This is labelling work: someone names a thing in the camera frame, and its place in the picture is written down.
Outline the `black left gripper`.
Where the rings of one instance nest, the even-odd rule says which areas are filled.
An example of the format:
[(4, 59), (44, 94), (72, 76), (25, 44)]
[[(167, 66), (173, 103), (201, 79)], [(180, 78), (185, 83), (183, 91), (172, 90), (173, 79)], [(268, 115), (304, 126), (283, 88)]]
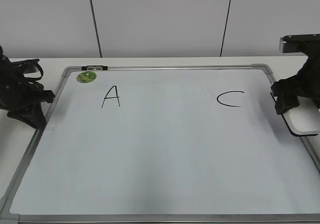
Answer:
[[(43, 85), (39, 83), (44, 75), (39, 59), (11, 62), (3, 49), (0, 50), (0, 55), (1, 109), (19, 108), (34, 92), (39, 92), (39, 102), (53, 103), (55, 94), (51, 90), (44, 90)], [(47, 124), (40, 103), (9, 111), (7, 116), (34, 129), (43, 129)]]

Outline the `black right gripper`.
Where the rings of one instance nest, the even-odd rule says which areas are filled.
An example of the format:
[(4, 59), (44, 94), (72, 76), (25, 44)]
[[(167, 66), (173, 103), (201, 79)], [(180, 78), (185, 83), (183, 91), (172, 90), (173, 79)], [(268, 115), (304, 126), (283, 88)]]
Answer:
[(276, 97), (275, 110), (278, 115), (300, 105), (298, 98), (309, 98), (320, 107), (320, 50), (308, 52), (307, 60), (297, 74), (276, 81), (271, 92)]

